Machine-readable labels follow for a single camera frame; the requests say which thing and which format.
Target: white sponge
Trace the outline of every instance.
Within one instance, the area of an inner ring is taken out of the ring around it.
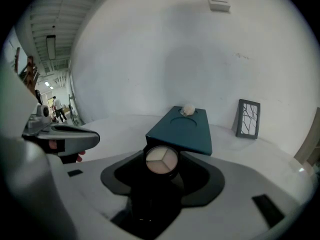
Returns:
[[[181,109],[180,113],[181,113],[181,115],[183,115],[184,117],[186,117],[186,116],[192,116],[192,115],[195,113],[195,110],[196,110],[196,108],[195,108],[194,105],[187,104],[187,105],[185,105],[185,106]]]

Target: black slot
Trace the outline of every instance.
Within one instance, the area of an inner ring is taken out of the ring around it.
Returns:
[[[285,217],[266,194],[254,196],[252,197],[252,200],[262,213],[262,216],[270,228],[274,227]]]
[[[83,174],[84,172],[82,170],[71,170],[71,171],[68,171],[68,174],[70,177],[73,177],[73,176],[76,176],[76,175],[79,175],[79,174]]]

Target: picture frame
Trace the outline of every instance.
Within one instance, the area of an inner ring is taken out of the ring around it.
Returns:
[[[239,99],[235,136],[256,140],[259,133],[260,112],[260,103]]]

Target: white wall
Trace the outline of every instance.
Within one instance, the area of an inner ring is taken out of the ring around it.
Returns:
[[[192,103],[231,128],[239,99],[261,103],[259,137],[292,156],[320,106],[320,52],[288,0],[106,0],[72,48],[85,122],[164,115]]]

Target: round compact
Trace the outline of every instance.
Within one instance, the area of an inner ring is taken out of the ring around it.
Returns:
[[[155,174],[169,174],[178,165],[178,153],[168,146],[156,146],[146,154],[145,163],[146,167]]]

